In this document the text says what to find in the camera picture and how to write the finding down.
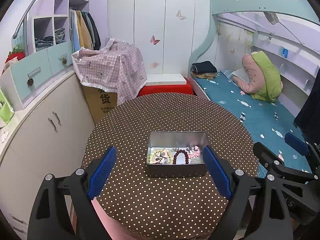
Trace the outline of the left hand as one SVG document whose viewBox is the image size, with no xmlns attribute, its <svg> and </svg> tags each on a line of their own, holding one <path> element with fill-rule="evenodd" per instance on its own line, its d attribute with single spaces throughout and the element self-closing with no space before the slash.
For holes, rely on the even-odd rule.
<svg viewBox="0 0 320 240">
<path fill-rule="evenodd" d="M 100 221 L 102 222 L 105 230 L 108 232 L 110 237 L 112 239 L 123 239 L 123 234 L 121 233 L 120 227 L 118 226 L 117 222 L 106 214 L 96 198 L 92 200 L 92 204 Z"/>
</svg>

